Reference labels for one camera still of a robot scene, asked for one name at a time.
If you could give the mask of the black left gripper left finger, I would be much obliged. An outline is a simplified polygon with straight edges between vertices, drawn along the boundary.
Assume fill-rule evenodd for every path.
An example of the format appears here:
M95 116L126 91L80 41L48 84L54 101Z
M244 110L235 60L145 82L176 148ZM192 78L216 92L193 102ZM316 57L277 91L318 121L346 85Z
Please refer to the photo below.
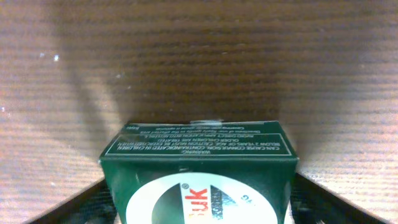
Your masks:
M106 181L101 179L29 223L114 223L116 217L117 211L111 192Z

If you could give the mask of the green round-logo box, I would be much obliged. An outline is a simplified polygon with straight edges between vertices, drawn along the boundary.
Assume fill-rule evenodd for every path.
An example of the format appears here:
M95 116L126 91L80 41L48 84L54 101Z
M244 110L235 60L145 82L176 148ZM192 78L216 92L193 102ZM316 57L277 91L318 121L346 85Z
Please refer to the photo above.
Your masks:
M283 223L299 158L278 121L128 123L99 157L123 223Z

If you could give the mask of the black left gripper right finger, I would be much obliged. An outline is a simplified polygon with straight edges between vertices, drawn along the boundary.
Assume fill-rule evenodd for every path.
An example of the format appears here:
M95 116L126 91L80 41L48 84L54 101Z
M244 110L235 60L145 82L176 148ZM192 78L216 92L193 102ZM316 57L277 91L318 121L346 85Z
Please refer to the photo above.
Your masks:
M292 218L298 224L388 224L296 173L290 196Z

